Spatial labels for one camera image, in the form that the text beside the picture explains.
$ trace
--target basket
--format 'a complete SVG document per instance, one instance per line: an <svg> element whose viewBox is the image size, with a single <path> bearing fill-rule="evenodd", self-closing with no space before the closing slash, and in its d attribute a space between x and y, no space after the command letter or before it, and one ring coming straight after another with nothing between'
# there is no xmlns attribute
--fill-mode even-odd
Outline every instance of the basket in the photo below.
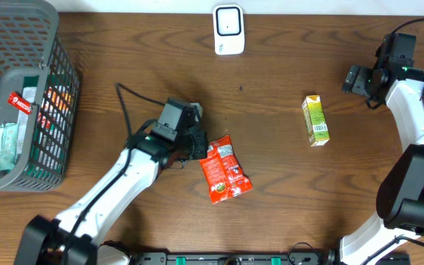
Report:
<svg viewBox="0 0 424 265"><path fill-rule="evenodd" d="M0 191L48 191L63 181L80 82L57 29L45 1L0 1L0 125L18 124L21 145L13 168L0 170ZM34 92L24 132L8 99L27 86Z"/></svg>

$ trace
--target green connector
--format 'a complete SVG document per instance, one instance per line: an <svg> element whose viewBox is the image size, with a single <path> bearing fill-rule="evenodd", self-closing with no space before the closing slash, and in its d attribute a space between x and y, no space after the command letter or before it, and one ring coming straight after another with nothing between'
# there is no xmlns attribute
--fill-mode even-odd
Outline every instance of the green connector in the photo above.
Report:
<svg viewBox="0 0 424 265"><path fill-rule="evenodd" d="M280 265L280 258L271 258L271 265Z"/></svg>
<svg viewBox="0 0 424 265"><path fill-rule="evenodd" d="M176 265L186 265L186 258L183 258L183 257L176 258Z"/></svg>

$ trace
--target red sachet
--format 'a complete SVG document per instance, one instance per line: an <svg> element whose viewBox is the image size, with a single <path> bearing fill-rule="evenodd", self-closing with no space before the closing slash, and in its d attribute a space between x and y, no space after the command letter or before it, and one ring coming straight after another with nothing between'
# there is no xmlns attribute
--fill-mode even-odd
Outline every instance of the red sachet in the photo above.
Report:
<svg viewBox="0 0 424 265"><path fill-rule="evenodd" d="M207 158L200 160L209 184L212 203L238 196L253 189L233 154L232 141L226 135L209 143Z"/></svg>

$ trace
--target barcode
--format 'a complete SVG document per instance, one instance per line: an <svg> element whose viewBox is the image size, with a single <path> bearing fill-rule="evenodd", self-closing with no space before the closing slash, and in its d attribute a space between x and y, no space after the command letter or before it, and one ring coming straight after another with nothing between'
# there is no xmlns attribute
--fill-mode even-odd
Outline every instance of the barcode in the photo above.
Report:
<svg viewBox="0 0 424 265"><path fill-rule="evenodd" d="M326 124L314 125L314 132L316 132L316 133L323 132L323 131L326 131L326 130L328 130Z"/></svg>
<svg viewBox="0 0 424 265"><path fill-rule="evenodd" d="M226 145L226 146L220 146L219 148L217 148L217 150L219 151L219 155L221 158L224 158L228 155L233 155L233 149L231 145Z"/></svg>

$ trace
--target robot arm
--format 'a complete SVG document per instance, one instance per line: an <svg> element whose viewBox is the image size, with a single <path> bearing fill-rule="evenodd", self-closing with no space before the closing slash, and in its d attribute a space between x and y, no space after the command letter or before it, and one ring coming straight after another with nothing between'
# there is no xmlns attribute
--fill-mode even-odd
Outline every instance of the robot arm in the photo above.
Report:
<svg viewBox="0 0 424 265"><path fill-rule="evenodd" d="M415 36L386 35L373 69L351 66L343 91L368 98L392 111L403 155L381 184L375 212L339 244L347 265L375 264L406 242L424 236L424 71L412 68Z"/></svg>
<svg viewBox="0 0 424 265"><path fill-rule="evenodd" d="M106 245L99 249L99 245L125 208L162 170L178 160L207 157L208 141L199 128L201 115L200 105L169 99L159 120L147 121L130 136L127 143L131 146L126 146L113 168L83 198L52 221L36 216L27 225L14 264L51 264L53 254L65 248L63 260L68 265L128 264L123 252ZM144 132L151 124L151 132ZM130 161L121 176L129 152ZM77 227L75 223L87 208Z"/></svg>

